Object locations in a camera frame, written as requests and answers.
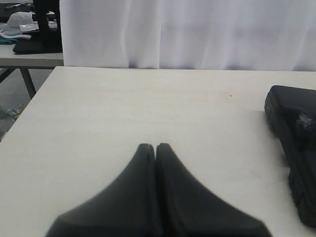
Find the white backdrop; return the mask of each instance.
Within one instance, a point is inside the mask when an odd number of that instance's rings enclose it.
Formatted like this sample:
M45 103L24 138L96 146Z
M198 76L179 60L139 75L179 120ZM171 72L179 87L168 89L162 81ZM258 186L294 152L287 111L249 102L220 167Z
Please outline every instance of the white backdrop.
M61 0L67 66L316 70L315 0Z

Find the table leg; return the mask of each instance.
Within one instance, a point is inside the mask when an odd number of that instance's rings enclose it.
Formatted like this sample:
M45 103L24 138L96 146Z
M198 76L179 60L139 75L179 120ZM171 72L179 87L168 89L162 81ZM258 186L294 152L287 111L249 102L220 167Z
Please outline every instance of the table leg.
M25 86L28 90L29 96L32 99L36 94L36 90L35 90L30 72L28 69L22 69L22 68L20 69L20 71L21 71Z
M15 69L13 68L4 68L0 69L0 83L3 82Z

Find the table surface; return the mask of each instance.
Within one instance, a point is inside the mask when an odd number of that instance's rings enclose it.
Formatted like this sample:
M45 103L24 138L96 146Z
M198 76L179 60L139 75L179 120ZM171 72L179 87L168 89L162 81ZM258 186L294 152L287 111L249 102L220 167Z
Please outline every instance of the table surface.
M0 45L0 68L53 68L63 66L62 53L17 55L14 45Z
M289 168L263 111L274 84L316 89L316 73L58 67L0 143L0 236L43 237L106 187L137 145L170 143L185 166L275 237L301 224Z

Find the white cap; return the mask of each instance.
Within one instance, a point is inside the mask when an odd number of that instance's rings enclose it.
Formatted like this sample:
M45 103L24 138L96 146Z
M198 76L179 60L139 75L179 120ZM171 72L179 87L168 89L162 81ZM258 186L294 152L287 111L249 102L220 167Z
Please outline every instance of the white cap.
M9 27L20 27L20 25L33 24L31 12L13 13L8 20Z

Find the white table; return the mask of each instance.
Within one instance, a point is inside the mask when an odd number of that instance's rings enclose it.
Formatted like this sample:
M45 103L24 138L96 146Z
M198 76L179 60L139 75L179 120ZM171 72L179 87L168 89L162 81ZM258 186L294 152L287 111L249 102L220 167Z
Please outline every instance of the white table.
M0 45L0 83L15 69L20 69L23 80L31 98L36 91L28 69L54 69L63 66L62 53L16 55L14 45Z
M139 143L170 143L219 197L275 237L309 237L263 112L274 84L316 73L58 67L0 143L0 236L42 237L107 186Z

